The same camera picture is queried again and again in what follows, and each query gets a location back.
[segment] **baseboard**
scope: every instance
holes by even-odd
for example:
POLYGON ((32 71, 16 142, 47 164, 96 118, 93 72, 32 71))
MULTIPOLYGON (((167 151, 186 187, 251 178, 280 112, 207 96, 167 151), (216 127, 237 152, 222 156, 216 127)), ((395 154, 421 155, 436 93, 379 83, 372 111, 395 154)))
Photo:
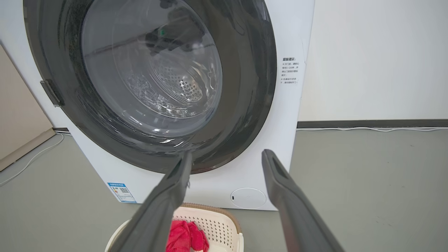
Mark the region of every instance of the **baseboard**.
POLYGON ((28 152, 32 151, 34 148, 41 145, 43 142, 47 141, 54 135, 55 135, 55 132, 53 131, 53 129, 49 129, 49 130, 41 133, 40 135, 38 135, 36 138, 31 140, 30 142, 27 142, 25 145, 23 145, 19 149, 13 151, 11 154, 2 158, 0 160, 0 171, 4 170, 6 167, 10 166, 12 163, 19 160, 21 157, 23 157, 28 152))
POLYGON ((300 121, 297 128, 406 128, 406 127, 448 127, 448 119, 424 120, 358 120, 358 121, 300 121))

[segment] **energy label sticker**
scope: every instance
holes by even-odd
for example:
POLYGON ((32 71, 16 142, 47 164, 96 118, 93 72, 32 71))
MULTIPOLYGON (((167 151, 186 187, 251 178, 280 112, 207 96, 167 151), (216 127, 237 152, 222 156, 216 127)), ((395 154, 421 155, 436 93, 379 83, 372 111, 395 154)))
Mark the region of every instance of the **energy label sticker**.
POLYGON ((108 183, 121 202, 137 203, 125 184, 108 183))

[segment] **gray baseboard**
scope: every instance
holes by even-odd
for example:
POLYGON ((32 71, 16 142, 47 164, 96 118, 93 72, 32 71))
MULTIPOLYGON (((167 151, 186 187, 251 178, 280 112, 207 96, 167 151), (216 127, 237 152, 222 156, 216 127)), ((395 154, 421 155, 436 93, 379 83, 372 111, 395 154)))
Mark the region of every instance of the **gray baseboard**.
POLYGON ((425 120, 358 120, 358 121, 300 121, 297 128, 406 128, 406 127, 448 127, 448 119, 425 120))

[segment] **red towel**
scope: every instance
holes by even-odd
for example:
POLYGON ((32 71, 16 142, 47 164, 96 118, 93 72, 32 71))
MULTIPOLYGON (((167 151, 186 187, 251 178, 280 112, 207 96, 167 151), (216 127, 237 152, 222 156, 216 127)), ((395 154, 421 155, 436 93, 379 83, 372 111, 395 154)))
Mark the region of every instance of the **red towel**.
POLYGON ((208 251, 209 244, 202 230, 194 222, 172 221, 166 252, 208 251))

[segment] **power cord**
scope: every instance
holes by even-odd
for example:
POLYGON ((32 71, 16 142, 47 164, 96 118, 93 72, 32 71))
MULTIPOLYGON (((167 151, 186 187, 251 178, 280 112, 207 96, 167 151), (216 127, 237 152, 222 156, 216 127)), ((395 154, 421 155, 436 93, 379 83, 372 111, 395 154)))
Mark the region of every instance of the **power cord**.
POLYGON ((12 176, 12 177, 10 177, 10 178, 8 178, 7 180, 5 180, 5 181, 3 181, 2 183, 0 183, 0 187, 2 187, 2 186, 4 186, 6 183, 8 183, 9 181, 11 181, 11 180, 13 180, 15 177, 17 177, 20 173, 22 173, 30 164, 31 164, 31 162, 40 154, 40 153, 43 153, 44 151, 46 151, 46 150, 48 150, 48 149, 50 149, 50 148, 53 148, 53 147, 56 147, 56 145, 58 145, 58 144, 60 144, 61 142, 62 142, 62 140, 64 140, 64 134, 61 134, 61 133, 57 133, 58 135, 62 135, 62 139, 59 141, 59 142, 57 142, 56 144, 54 144, 54 145, 52 145, 52 146, 50 146, 50 147, 47 147, 47 148, 45 148, 45 149, 43 149, 42 151, 40 151, 39 153, 37 153, 34 157, 32 157, 31 159, 30 159, 30 161, 28 162, 28 164, 26 164, 25 165, 25 167, 23 167, 23 169, 22 170, 20 170, 17 174, 15 174, 14 176, 12 176))
POLYGON ((369 128, 369 127, 354 127, 354 128, 301 128, 296 129, 296 131, 318 131, 318 130, 374 130, 379 132, 391 132, 396 130, 413 130, 413 131, 420 131, 420 132, 430 132, 435 130, 448 130, 448 127, 419 127, 419 128, 369 128))

